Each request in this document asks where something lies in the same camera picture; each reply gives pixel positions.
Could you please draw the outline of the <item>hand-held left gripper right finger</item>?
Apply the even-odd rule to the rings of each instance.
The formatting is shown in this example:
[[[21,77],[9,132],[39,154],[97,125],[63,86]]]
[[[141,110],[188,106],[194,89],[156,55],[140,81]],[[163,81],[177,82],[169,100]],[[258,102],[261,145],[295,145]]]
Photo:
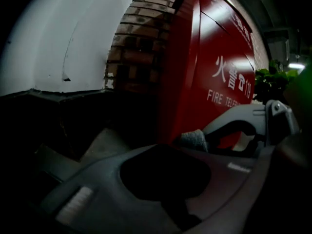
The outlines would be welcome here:
[[[163,149],[164,228],[244,228],[252,203],[239,194],[256,160]]]

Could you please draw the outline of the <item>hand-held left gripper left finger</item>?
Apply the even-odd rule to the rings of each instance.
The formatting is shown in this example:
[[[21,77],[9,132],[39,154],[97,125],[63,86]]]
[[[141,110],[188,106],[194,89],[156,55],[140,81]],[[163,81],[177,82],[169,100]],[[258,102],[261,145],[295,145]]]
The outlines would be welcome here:
[[[80,234],[178,234],[158,201],[135,197],[120,178],[123,162],[150,146],[100,159],[53,189],[41,207],[53,220]]]

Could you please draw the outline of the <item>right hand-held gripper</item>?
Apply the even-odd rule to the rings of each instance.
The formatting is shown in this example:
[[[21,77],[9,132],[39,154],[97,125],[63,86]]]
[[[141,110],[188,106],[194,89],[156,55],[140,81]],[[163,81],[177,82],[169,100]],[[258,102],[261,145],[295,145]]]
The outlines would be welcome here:
[[[232,107],[203,129],[206,137],[222,137],[218,153],[226,156],[253,156],[258,147],[254,135],[266,135],[265,146],[272,146],[299,132],[292,109],[279,100]]]

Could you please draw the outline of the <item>grey cleaning cloth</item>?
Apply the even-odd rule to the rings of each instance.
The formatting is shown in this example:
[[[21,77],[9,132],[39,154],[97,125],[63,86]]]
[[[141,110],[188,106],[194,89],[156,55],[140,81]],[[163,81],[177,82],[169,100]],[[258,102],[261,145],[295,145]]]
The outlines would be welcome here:
[[[182,133],[178,142],[183,147],[197,151],[208,152],[209,149],[205,135],[200,129]]]

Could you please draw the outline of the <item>red fire extinguisher cabinet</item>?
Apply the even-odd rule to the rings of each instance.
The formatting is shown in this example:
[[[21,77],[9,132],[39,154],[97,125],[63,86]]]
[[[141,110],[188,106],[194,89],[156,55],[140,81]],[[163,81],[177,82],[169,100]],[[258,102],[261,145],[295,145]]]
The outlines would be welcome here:
[[[255,83],[252,30],[228,0],[177,0],[174,7],[157,131],[166,144],[250,104]]]

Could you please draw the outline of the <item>green potted plant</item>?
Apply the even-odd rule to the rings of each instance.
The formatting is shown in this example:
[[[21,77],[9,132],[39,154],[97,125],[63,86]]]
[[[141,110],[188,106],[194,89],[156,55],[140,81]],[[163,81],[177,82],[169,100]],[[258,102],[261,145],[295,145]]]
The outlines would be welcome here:
[[[266,104],[269,100],[279,100],[288,105],[283,96],[284,91],[299,75],[297,70],[283,71],[282,63],[270,60],[267,69],[255,72],[253,100]]]

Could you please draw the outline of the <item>grey ventilation duct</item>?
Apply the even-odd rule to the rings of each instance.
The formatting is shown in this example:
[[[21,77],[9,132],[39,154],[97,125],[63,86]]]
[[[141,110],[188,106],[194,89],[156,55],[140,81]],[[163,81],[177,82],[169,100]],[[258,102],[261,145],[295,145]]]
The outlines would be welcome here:
[[[268,47],[272,59],[286,63],[290,58],[289,40],[286,38],[268,39]]]

